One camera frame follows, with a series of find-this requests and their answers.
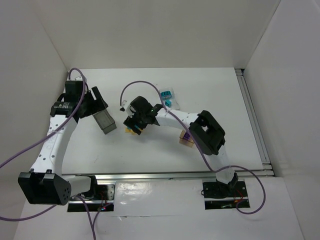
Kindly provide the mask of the yellow lego pieces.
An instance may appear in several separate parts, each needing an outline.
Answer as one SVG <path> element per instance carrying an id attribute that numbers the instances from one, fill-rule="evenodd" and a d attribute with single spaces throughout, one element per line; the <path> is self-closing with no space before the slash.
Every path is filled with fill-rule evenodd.
<path id="1" fill-rule="evenodd" d="M 138 135 L 135 132 L 133 132 L 133 130 L 131 128 L 129 128 L 129 127 L 125 127 L 124 131 L 125 131 L 125 133 L 130 133 L 132 135 Z"/>

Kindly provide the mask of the small teal lego brick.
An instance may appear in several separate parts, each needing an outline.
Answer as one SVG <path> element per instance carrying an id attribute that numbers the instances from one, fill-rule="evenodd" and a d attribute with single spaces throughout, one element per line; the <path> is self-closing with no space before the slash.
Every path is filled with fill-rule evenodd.
<path id="1" fill-rule="evenodd" d="M 171 102 L 170 100 L 166 100 L 166 101 L 165 101 L 165 105 L 166 105 L 167 107 L 170 107 L 170 106 L 172 105 L 172 102 Z"/>

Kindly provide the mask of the purple rounded printed lego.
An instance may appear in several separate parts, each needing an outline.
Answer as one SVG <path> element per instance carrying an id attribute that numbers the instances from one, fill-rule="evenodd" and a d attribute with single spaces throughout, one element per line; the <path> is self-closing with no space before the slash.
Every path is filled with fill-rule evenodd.
<path id="1" fill-rule="evenodd" d="M 186 141 L 189 141 L 191 136 L 187 132 L 185 132 L 182 138 Z"/>

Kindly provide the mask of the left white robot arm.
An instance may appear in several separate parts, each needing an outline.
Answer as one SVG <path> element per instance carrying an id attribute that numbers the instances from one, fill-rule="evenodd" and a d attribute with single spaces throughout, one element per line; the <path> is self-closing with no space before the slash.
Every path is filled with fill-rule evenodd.
<path id="1" fill-rule="evenodd" d="M 89 199 L 96 195 L 95 176 L 63 176 L 62 165 L 79 119 L 93 116 L 104 134 L 116 128 L 107 107 L 96 86 L 85 90 L 80 77 L 65 82 L 65 91 L 51 107 L 48 139 L 30 170 L 18 177 L 18 184 L 30 204 L 64 206 L 76 195 Z"/>

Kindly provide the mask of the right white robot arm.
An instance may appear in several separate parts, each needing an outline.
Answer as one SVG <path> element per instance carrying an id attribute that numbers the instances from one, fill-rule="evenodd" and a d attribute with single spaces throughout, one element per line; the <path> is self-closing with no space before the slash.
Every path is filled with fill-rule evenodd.
<path id="1" fill-rule="evenodd" d="M 140 135 L 148 125 L 168 126 L 185 130 L 204 156 L 209 170 L 215 173 L 216 181 L 224 191 L 232 191 L 238 182 L 238 175 L 232 167 L 225 148 L 225 131 L 207 110 L 189 113 L 164 107 L 152 106 L 144 97 L 133 101 L 124 100 L 120 110 L 127 113 L 124 125 Z"/>

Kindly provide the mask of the clear plastic container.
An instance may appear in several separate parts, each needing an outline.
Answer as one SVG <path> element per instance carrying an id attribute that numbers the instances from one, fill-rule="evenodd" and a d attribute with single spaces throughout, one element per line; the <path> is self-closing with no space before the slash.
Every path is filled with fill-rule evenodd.
<path id="1" fill-rule="evenodd" d="M 161 101 L 163 102 L 166 108 L 180 110 L 180 105 L 176 100 L 175 92 L 172 87 L 161 88 L 159 92 L 161 96 Z"/>

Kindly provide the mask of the grey translucent container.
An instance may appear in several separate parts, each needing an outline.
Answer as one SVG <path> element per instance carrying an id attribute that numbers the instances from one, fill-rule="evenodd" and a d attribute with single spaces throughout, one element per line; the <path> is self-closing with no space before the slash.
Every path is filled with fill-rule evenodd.
<path id="1" fill-rule="evenodd" d="M 94 113 L 93 117 L 105 135 L 117 128 L 115 120 L 107 109 Z"/>

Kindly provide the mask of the amber translucent container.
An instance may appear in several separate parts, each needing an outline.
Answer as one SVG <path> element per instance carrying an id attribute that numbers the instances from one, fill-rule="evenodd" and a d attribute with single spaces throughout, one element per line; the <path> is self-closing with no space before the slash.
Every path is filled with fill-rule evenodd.
<path id="1" fill-rule="evenodd" d="M 182 130 L 182 131 L 181 131 L 181 133 L 180 133 L 180 135 L 179 135 L 179 143 L 182 144 L 182 145 L 185 145 L 185 146 L 187 146 L 187 147 L 192 148 L 195 143 L 194 143 L 191 135 L 190 135 L 188 132 L 187 132 L 187 133 L 190 135 L 190 140 L 185 140 L 185 139 L 183 139 L 183 135 L 184 135 L 186 132 L 187 132 L 187 131 L 185 131 L 185 130 Z"/>

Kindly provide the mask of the aluminium rail front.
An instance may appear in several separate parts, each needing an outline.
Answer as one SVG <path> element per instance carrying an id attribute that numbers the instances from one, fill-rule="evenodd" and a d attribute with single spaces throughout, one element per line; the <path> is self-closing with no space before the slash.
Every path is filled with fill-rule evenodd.
<path id="1" fill-rule="evenodd" d="M 124 173 L 95 174 L 97 181 L 144 181 L 144 180 L 182 180 L 215 178 L 213 172 L 162 172 L 162 173 Z"/>

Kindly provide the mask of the aluminium rail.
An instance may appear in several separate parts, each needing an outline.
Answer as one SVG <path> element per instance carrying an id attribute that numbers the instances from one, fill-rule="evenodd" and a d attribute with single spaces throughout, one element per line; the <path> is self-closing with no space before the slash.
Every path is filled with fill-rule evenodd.
<path id="1" fill-rule="evenodd" d="M 246 83 L 246 79 L 244 77 L 244 69 L 235 68 L 235 75 L 238 80 L 238 84 L 240 87 L 240 91 L 244 100 L 244 104 L 247 110 L 247 114 L 249 117 L 249 121 L 251 124 L 251 128 L 253 131 L 253 135 L 257 144 L 257 149 L 260 155 L 262 170 L 260 172 L 265 172 L 262 176 L 275 176 L 269 154 L 265 145 L 264 138 L 262 136 L 262 132 L 258 123 L 257 115 L 254 109 L 254 105 L 249 93 L 249 89 Z"/>
<path id="2" fill-rule="evenodd" d="M 215 178 L 213 172 L 162 172 L 162 173 L 124 173 L 95 174 L 97 181 L 144 181 L 144 180 L 182 180 Z"/>

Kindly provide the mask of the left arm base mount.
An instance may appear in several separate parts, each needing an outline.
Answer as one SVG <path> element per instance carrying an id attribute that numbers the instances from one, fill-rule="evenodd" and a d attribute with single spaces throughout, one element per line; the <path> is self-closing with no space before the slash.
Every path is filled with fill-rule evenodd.
<path id="1" fill-rule="evenodd" d="M 91 213 L 113 212 L 115 208 L 114 199 L 116 194 L 116 183 L 107 182 L 94 186 L 93 192 L 81 193 L 80 196 L 85 201 L 87 209 Z M 69 213 L 86 212 L 84 203 L 78 198 L 73 197 L 67 206 Z"/>

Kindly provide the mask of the aluminium rail right side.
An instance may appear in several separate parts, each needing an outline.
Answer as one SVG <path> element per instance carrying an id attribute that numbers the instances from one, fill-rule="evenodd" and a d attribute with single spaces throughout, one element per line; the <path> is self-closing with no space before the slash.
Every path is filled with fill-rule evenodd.
<path id="1" fill-rule="evenodd" d="M 258 123 L 257 115 L 254 109 L 254 105 L 249 93 L 249 89 L 246 83 L 246 79 L 244 77 L 244 69 L 235 68 L 235 75 L 238 80 L 238 84 L 240 87 L 240 91 L 244 100 L 244 104 L 247 110 L 247 114 L 249 117 L 249 121 L 251 124 L 251 128 L 253 131 L 253 135 L 257 144 L 257 149 L 260 155 L 262 170 L 260 172 L 265 172 L 262 176 L 275 176 L 269 154 L 265 145 L 264 138 L 262 136 L 262 132 Z"/>

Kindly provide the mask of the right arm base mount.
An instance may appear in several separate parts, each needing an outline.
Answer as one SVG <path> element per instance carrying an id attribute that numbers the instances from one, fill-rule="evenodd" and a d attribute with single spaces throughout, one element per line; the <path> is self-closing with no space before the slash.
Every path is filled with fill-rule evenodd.
<path id="1" fill-rule="evenodd" d="M 200 194 L 204 197 L 205 210 L 224 210 L 250 208 L 247 187 L 244 181 L 238 181 L 233 190 L 222 188 L 217 181 L 202 183 Z"/>

